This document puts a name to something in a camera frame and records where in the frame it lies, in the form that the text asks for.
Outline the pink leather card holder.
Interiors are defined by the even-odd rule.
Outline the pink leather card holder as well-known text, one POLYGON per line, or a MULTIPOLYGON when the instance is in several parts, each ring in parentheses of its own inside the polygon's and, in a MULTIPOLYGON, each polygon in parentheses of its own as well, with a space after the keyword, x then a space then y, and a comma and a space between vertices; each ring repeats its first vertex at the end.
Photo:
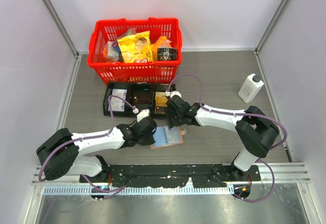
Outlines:
POLYGON ((153 135, 154 144, 151 145, 151 149, 182 144, 183 136, 186 134, 186 132, 186 128, 169 128, 168 126, 157 127, 156 132, 153 135))

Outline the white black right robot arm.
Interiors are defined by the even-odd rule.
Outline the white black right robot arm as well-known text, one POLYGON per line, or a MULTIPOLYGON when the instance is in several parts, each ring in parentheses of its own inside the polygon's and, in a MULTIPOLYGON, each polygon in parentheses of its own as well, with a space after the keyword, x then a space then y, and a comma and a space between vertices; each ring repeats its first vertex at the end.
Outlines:
POLYGON ((258 159, 267 156, 279 129, 259 108, 246 110, 218 109, 200 103, 190 105, 177 93, 171 93, 166 102, 165 114, 170 128, 183 125, 212 126, 238 134, 243 149, 231 163, 230 175, 243 180, 258 159))

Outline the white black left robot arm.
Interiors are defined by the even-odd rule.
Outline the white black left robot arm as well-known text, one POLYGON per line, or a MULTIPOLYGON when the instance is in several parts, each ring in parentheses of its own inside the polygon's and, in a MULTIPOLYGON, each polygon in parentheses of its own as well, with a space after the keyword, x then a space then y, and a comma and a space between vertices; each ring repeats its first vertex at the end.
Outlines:
POLYGON ((38 180, 53 181, 66 174, 78 174, 104 182, 109 175, 107 163, 100 156, 87 154, 152 145, 156 129, 157 124, 151 117, 92 133, 71 133, 68 128, 62 128, 36 150, 41 164, 38 180))

